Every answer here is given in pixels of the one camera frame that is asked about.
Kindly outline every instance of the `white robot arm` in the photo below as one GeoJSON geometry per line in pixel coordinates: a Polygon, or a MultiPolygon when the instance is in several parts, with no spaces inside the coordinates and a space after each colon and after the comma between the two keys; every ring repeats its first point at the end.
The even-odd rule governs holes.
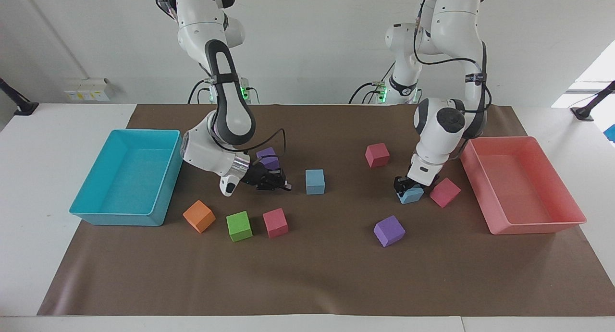
{"type": "Polygon", "coordinates": [[[386,104],[406,103],[417,92],[422,66],[459,61],[466,73],[464,100],[426,98],[419,103],[414,126],[421,136],[406,177],[395,178],[403,194],[416,184],[431,185],[459,141],[479,137],[486,124],[486,48],[479,39],[477,17],[483,0],[423,0],[415,24],[394,24],[386,43],[395,54],[387,81],[386,104]],[[418,54],[446,54],[452,59],[427,63],[418,54]]]}
{"type": "Polygon", "coordinates": [[[236,150],[252,139],[256,123],[246,105],[229,47],[244,42],[244,28],[222,9],[235,0],[156,0],[158,7],[179,25],[180,47],[207,73],[216,111],[187,131],[182,157],[187,163],[220,176],[220,190],[231,196],[240,181],[263,190],[290,190],[283,171],[250,163],[236,150]]]}

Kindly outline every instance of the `table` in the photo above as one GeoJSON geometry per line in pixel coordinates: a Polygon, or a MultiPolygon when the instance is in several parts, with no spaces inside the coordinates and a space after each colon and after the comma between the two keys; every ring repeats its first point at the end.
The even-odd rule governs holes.
{"type": "MultiPolygon", "coordinates": [[[[0,133],[0,330],[95,330],[110,323],[131,330],[269,330],[293,324],[306,330],[489,331],[615,328],[609,318],[372,318],[333,315],[290,317],[31,317],[57,270],[79,218],[68,213],[110,130],[124,128],[134,105],[45,104],[31,117],[15,117],[0,133]]],[[[591,123],[576,122],[566,109],[516,108],[529,135],[538,139],[556,170],[585,212],[583,225],[591,246],[611,280],[615,252],[609,236],[615,220],[609,192],[614,191],[615,148],[591,123]]]]}

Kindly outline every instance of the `cube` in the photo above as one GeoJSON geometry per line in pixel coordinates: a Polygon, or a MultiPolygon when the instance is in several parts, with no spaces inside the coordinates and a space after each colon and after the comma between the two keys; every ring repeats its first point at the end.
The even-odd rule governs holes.
{"type": "Polygon", "coordinates": [[[213,212],[200,200],[197,200],[184,214],[186,221],[199,233],[203,233],[216,220],[213,212]]]}
{"type": "Polygon", "coordinates": [[[252,237],[252,227],[248,219],[248,212],[243,211],[226,217],[226,224],[229,227],[229,235],[233,242],[239,242],[252,237]]]}
{"type": "Polygon", "coordinates": [[[257,158],[262,159],[261,163],[263,163],[263,165],[265,166],[265,168],[267,168],[267,170],[277,170],[280,168],[280,162],[278,161],[277,157],[267,157],[267,158],[263,158],[266,157],[268,155],[276,155],[275,151],[273,150],[273,148],[265,148],[264,150],[261,150],[259,152],[257,152],[257,158]]]}
{"type": "Polygon", "coordinates": [[[367,146],[365,158],[367,159],[367,164],[369,164],[369,167],[371,168],[378,168],[380,166],[387,165],[390,157],[391,155],[389,154],[389,150],[386,148],[385,144],[374,144],[367,146]]]}
{"type": "Polygon", "coordinates": [[[404,230],[404,227],[402,227],[395,216],[390,216],[376,224],[374,234],[376,234],[380,244],[383,247],[387,247],[401,240],[406,234],[406,230],[404,230]]]}
{"type": "Polygon", "coordinates": [[[459,195],[461,189],[455,185],[450,179],[445,178],[435,188],[433,188],[429,197],[432,198],[438,206],[444,208],[451,203],[459,195]]]}
{"type": "Polygon", "coordinates": [[[275,209],[263,214],[267,234],[270,238],[281,236],[288,232],[288,223],[282,208],[275,209]]]}
{"type": "Polygon", "coordinates": [[[423,188],[420,185],[415,185],[414,187],[406,190],[406,192],[402,196],[399,196],[399,194],[397,194],[397,197],[399,198],[399,201],[402,203],[402,205],[406,205],[408,203],[413,203],[417,202],[418,200],[421,200],[423,193],[423,188]]]}
{"type": "Polygon", "coordinates": [[[306,170],[306,193],[309,196],[325,193],[324,170],[306,170]]]}

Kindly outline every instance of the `orange cube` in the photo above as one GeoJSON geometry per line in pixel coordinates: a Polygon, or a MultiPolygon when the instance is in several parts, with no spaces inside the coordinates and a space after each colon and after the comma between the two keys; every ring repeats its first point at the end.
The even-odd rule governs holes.
{"type": "Polygon", "coordinates": [[[200,200],[197,200],[184,212],[184,218],[201,234],[216,220],[213,212],[200,200]]]}

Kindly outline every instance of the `light blue cube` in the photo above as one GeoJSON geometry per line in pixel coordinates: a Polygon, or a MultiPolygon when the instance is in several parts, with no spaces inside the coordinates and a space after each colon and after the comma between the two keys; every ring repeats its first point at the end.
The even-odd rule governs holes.
{"type": "Polygon", "coordinates": [[[306,193],[317,196],[325,193],[325,171],[306,170],[306,193]]]}
{"type": "Polygon", "coordinates": [[[423,188],[420,185],[415,185],[414,187],[408,189],[402,196],[397,194],[399,201],[401,201],[402,205],[406,205],[408,203],[417,202],[421,200],[422,194],[424,193],[423,188]]]}

